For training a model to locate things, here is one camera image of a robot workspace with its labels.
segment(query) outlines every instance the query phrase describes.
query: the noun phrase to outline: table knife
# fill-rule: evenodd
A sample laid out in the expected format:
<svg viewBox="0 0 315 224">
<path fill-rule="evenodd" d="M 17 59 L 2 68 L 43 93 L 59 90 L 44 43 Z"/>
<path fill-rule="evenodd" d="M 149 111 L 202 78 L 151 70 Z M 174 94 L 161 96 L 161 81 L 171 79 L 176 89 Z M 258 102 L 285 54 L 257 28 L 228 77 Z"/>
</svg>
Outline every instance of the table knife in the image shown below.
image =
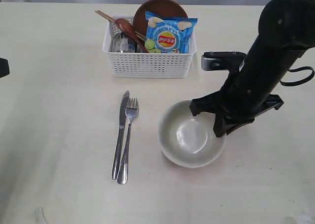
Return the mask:
<svg viewBox="0 0 315 224">
<path fill-rule="evenodd" d="M 122 98 L 122 102 L 120 104 L 119 131 L 118 131 L 117 145 L 116 145 L 114 164 L 113 164 L 113 170 L 112 170 L 113 180 L 117 179 L 118 170 L 119 170 L 120 156 L 122 153 L 124 131 L 125 131 L 125 125 L 126 125 L 126 106 L 127 106 L 128 100 L 129 100 L 129 91 L 126 91 Z"/>
</svg>

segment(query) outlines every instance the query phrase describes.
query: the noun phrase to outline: basket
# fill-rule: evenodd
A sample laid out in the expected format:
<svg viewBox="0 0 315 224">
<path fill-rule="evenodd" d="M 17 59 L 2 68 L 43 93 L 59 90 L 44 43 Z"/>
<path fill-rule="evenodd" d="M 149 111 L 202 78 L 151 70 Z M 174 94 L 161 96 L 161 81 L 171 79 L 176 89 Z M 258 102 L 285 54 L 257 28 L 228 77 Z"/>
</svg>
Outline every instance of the basket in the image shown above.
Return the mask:
<svg viewBox="0 0 315 224">
<path fill-rule="evenodd" d="M 132 17 L 115 16 L 125 18 L 132 23 Z M 112 73 L 115 77 L 126 78 L 185 78 L 194 53 L 196 42 L 194 32 L 189 43 L 189 53 L 113 53 L 109 52 L 111 38 L 121 32 L 113 23 L 108 23 L 103 51 L 107 54 Z"/>
</svg>

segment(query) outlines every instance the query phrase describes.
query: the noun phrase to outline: table surface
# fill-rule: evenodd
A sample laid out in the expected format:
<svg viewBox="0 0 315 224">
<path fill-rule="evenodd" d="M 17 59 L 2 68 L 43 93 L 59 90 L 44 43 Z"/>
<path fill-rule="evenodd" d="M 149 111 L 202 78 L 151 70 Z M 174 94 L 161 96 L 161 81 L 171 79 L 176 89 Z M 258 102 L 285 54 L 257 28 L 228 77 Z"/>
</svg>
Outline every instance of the table surface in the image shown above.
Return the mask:
<svg viewBox="0 0 315 224">
<path fill-rule="evenodd" d="M 208 166 L 179 167 L 159 147 L 167 108 L 227 77 L 201 69 L 203 52 L 247 52 L 263 7 L 184 6 L 198 18 L 187 78 L 115 78 L 102 51 L 107 21 L 94 11 L 138 7 L 0 3 L 0 57 L 11 70 L 0 79 L 0 223 L 36 223 L 37 207 L 48 224 L 315 223 L 315 81 L 277 86 L 284 106 L 229 135 Z M 315 65 L 314 50 L 303 65 Z M 121 186 L 110 177 L 126 90 L 140 114 Z"/>
</svg>

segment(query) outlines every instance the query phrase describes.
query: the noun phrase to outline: fork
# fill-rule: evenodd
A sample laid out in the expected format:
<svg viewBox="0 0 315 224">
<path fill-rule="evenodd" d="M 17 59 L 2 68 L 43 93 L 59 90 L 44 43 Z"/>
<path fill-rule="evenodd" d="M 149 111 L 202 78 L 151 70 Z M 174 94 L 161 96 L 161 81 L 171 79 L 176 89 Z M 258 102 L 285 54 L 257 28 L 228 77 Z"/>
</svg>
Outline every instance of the fork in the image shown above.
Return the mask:
<svg viewBox="0 0 315 224">
<path fill-rule="evenodd" d="M 131 133 L 131 125 L 133 119 L 138 114 L 138 99 L 137 98 L 130 98 L 127 107 L 126 107 L 126 116 L 128 118 L 128 132 L 127 132 L 127 139 L 124 148 L 124 154 L 119 166 L 117 183 L 118 184 L 125 184 L 128 180 L 128 156 L 129 156 L 129 143 L 130 143 L 130 133 Z"/>
</svg>

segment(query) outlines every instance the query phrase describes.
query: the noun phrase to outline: blue snack bag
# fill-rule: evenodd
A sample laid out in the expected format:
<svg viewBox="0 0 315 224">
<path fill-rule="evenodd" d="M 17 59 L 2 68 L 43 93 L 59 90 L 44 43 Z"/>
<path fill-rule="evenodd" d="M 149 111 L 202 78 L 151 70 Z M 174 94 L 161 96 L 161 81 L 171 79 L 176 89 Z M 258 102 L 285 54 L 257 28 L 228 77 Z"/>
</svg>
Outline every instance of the blue snack bag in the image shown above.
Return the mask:
<svg viewBox="0 0 315 224">
<path fill-rule="evenodd" d="M 197 18 L 161 18 L 146 11 L 148 21 L 145 47 L 149 53 L 188 53 L 189 40 Z"/>
</svg>

